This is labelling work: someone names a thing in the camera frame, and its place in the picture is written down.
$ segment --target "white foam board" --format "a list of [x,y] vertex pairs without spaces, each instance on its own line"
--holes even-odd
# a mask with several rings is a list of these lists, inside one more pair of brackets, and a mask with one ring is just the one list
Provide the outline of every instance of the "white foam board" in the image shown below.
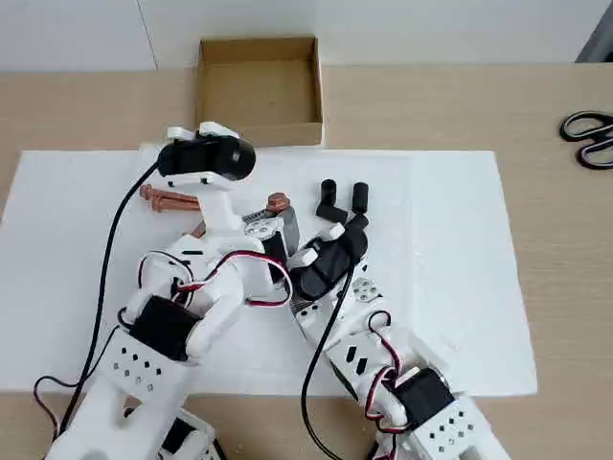
[[[157,149],[24,152],[0,226],[0,390],[28,390],[48,372],[78,374],[109,222]],[[454,386],[477,396],[533,393],[534,358],[493,153],[262,149],[233,192],[237,211],[260,209],[271,192],[285,191],[306,241],[326,225],[314,216],[326,177],[337,181],[346,208],[353,182],[371,185],[369,271],[395,320],[449,362]],[[154,214],[140,198],[130,203],[113,250],[103,334],[136,288],[140,255],[197,222],[196,214]],[[245,309],[204,360],[194,391],[298,395],[311,354],[288,310]],[[311,394],[346,392],[320,365]]]

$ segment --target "black cylinder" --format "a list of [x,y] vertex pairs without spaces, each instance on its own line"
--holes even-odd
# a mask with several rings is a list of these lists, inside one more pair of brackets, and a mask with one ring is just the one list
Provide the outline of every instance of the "black cylinder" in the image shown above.
[[347,221],[347,211],[342,209],[338,209],[334,206],[329,206],[328,204],[320,203],[317,206],[317,211],[315,211],[315,215],[318,218],[322,218],[327,220],[328,222],[333,223],[342,223],[345,224]]
[[368,219],[363,214],[356,214],[353,218],[347,222],[347,226],[353,226],[355,228],[359,228],[360,230],[364,230],[368,227]]
[[336,203],[336,182],[332,179],[326,179],[322,182],[322,204],[334,206]]
[[366,214],[368,211],[368,184],[364,182],[353,184],[352,211],[356,214]]

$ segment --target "white wall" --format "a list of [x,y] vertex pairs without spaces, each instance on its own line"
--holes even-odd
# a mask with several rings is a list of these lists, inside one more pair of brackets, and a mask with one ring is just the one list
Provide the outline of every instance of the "white wall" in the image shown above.
[[0,70],[186,67],[201,36],[279,34],[318,35],[333,63],[570,62],[610,0],[140,3],[0,0]]
[[0,71],[154,68],[135,0],[0,0]]

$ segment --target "wire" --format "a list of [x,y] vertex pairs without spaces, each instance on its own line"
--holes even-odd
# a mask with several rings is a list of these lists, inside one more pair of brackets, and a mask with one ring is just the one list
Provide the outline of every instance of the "wire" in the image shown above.
[[368,318],[368,329],[369,329],[369,331],[371,331],[371,333],[376,334],[376,336],[379,337],[379,339],[381,340],[381,344],[390,353],[390,355],[392,356],[392,362],[394,363],[394,367],[392,367],[392,366],[384,366],[375,375],[375,378],[373,379],[373,383],[371,384],[371,388],[369,389],[368,396],[366,398],[366,402],[364,404],[364,416],[368,420],[375,421],[376,422],[376,428],[379,431],[381,431],[382,433],[399,434],[399,433],[402,433],[402,432],[406,431],[408,426],[407,425],[404,425],[404,426],[393,426],[393,425],[383,426],[381,424],[381,422],[384,419],[383,414],[381,414],[379,412],[371,412],[371,408],[373,406],[373,402],[375,401],[376,390],[378,389],[379,385],[384,380],[387,380],[387,381],[390,382],[390,384],[393,387],[396,387],[397,386],[397,379],[400,376],[400,371],[401,371],[400,356],[398,355],[396,349],[392,346],[392,344],[390,342],[388,342],[385,339],[383,334],[381,334],[377,329],[375,329],[373,327],[373,319],[377,315],[379,315],[379,314],[385,314],[386,315],[386,320],[385,320],[385,325],[386,326],[390,326],[392,324],[392,315],[388,311],[386,311],[386,310],[377,310],[377,311],[374,311],[369,316],[369,318]]
[[[85,377],[86,380],[89,379],[90,377],[92,377],[92,375],[94,374],[94,372],[98,368],[98,365],[100,364],[100,361],[102,360],[102,355],[104,355],[104,352],[106,351],[106,348],[108,347],[108,344],[110,343],[111,338],[113,338],[113,335],[115,334],[115,332],[118,329],[119,329],[119,326],[116,326],[111,331],[111,333],[108,335],[108,338],[106,339],[106,342],[104,343],[104,346],[102,347],[102,351],[101,351],[100,355],[98,356],[98,359],[96,360],[96,363],[92,367],[91,371]],[[42,383],[45,380],[50,380],[53,383],[58,384],[59,386],[63,386],[64,388],[75,388],[77,386],[77,383],[68,383],[68,382],[66,382],[64,380],[58,379],[57,377],[47,375],[47,376],[42,376],[34,384],[34,391],[33,391],[33,393],[34,393],[34,400],[42,408],[42,410],[45,411],[45,413],[47,414],[47,416],[51,420],[51,423],[54,426],[53,440],[55,440],[55,439],[57,439],[57,436],[59,436],[59,419],[57,418],[57,415],[54,413],[54,411],[49,408],[49,406],[43,401],[43,399],[38,394],[38,386],[40,385],[40,383]]]
[[401,371],[400,356],[398,355],[396,349],[392,346],[392,344],[388,342],[385,339],[385,337],[377,329],[373,327],[373,319],[379,314],[385,314],[387,316],[387,319],[385,321],[386,326],[390,326],[392,324],[392,315],[388,311],[377,310],[377,311],[374,311],[368,318],[368,329],[369,331],[371,331],[371,333],[376,334],[376,336],[379,337],[379,339],[381,340],[381,344],[385,347],[385,349],[392,356],[392,361],[394,362],[394,368],[396,369],[396,376],[398,377]]
[[66,431],[70,419],[75,411],[75,406],[79,400],[79,396],[83,391],[83,385],[87,380],[89,375],[89,368],[91,366],[92,360],[94,359],[94,353],[96,352],[96,344],[98,342],[98,336],[100,334],[100,326],[102,323],[102,309],[104,306],[104,289],[106,287],[106,272],[108,271],[108,265],[111,258],[111,249],[113,248],[113,240],[115,239],[115,233],[117,232],[117,226],[119,224],[119,219],[124,213],[125,206],[130,201],[132,196],[138,191],[139,187],[145,183],[145,181],[157,170],[159,162],[156,160],[144,173],[143,175],[132,185],[132,187],[125,194],[124,199],[122,199],[119,207],[117,208],[117,212],[115,213],[115,217],[113,218],[113,222],[111,223],[111,227],[108,231],[108,239],[106,241],[106,248],[104,250],[104,259],[102,261],[102,269],[100,275],[100,288],[98,292],[98,305],[96,309],[96,318],[94,319],[94,330],[92,331],[92,339],[89,345],[89,351],[87,353],[87,358],[85,359],[85,363],[83,364],[83,369],[81,370],[79,380],[75,386],[75,392],[73,393],[73,397],[70,400],[68,407],[66,408],[66,412],[64,412],[64,417],[61,420],[59,425],[58,435],[62,434]]
[[397,442],[396,442],[396,434],[392,438],[392,451],[390,453],[384,453],[383,455],[379,455],[373,460],[396,460],[396,452],[397,452]]
[[180,285],[177,288],[177,292],[178,293],[196,292],[199,289],[204,288],[209,283],[211,283],[211,281],[213,281],[215,276],[217,276],[217,274],[219,273],[219,270],[221,269],[221,267],[224,266],[226,263],[228,263],[231,259],[234,259],[235,257],[247,257],[251,259],[265,261],[267,264],[273,265],[277,269],[279,269],[279,271],[281,271],[281,273],[284,276],[285,286],[286,286],[286,296],[283,300],[267,301],[267,300],[257,300],[257,299],[246,299],[245,302],[247,305],[250,305],[252,307],[283,307],[287,302],[289,302],[289,300],[291,300],[294,294],[294,290],[293,290],[293,286],[291,283],[291,278],[289,277],[289,273],[287,273],[287,269],[285,268],[284,264],[277,259],[267,256],[266,254],[262,254],[261,252],[247,251],[247,250],[229,252],[223,258],[221,258],[221,260],[216,264],[213,270],[211,270],[211,272],[207,275],[207,277],[203,281],[195,281],[193,283],[189,283],[186,285]]
[[159,258],[159,259],[165,259],[169,262],[173,263],[173,266],[176,266],[180,269],[182,269],[185,273],[187,273],[187,276],[189,278],[189,282],[191,283],[194,279],[193,277],[193,271],[191,268],[189,268],[187,265],[183,264],[183,261],[181,261],[180,259],[178,259],[177,257],[173,256],[172,254],[169,254],[168,252],[164,252],[164,251],[149,251],[146,252],[145,255],[141,258],[141,261],[138,263],[138,289],[143,287],[143,269],[145,267],[145,261],[147,259],[150,258]]
[[124,320],[124,313],[127,311],[127,307],[123,307],[119,311],[117,311],[117,321],[119,324],[124,326],[126,329],[132,329],[132,325]]
[[303,389],[300,394],[300,407],[303,415],[303,422],[306,427],[306,431],[308,431],[308,435],[313,440],[313,442],[317,445],[317,447],[329,458],[333,460],[343,460],[342,457],[339,457],[334,452],[332,452],[317,436],[315,430],[313,429],[312,424],[310,423],[310,419],[308,417],[308,408],[307,408],[307,392],[308,385],[310,384],[310,380],[313,377],[313,371],[315,370],[315,366],[317,365],[317,361],[319,360],[320,355],[324,350],[324,346],[326,345],[326,341],[328,340],[329,333],[336,322],[336,318],[338,313],[341,311],[341,307],[343,306],[343,302],[345,301],[345,297],[347,296],[347,292],[349,291],[350,286],[352,285],[352,277],[353,271],[355,269],[354,264],[350,265],[349,270],[347,271],[347,278],[345,279],[345,284],[338,294],[338,301],[336,302],[336,306],[332,311],[332,315],[329,318],[328,324],[324,329],[324,333],[322,334],[322,338],[319,340],[317,344],[317,348],[315,349],[315,354],[313,355],[310,364],[308,365],[308,370],[306,371],[305,381],[303,382]]

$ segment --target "brass screw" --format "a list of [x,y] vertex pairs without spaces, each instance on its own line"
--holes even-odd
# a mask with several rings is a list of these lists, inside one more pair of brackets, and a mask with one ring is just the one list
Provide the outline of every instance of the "brass screw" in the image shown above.
[[289,198],[283,192],[277,192],[268,197],[266,211],[279,214],[289,207]]
[[198,202],[156,196],[151,199],[151,209],[158,213],[162,211],[200,211],[200,205],[198,205]]
[[154,199],[156,197],[160,197],[160,198],[174,199],[177,201],[187,201],[189,203],[198,202],[198,198],[196,198],[195,196],[183,195],[183,194],[178,194],[176,192],[168,192],[166,190],[154,189],[153,187],[151,187],[151,184],[142,185],[139,190],[139,194],[141,197],[143,197],[147,201],[149,201],[150,199]]

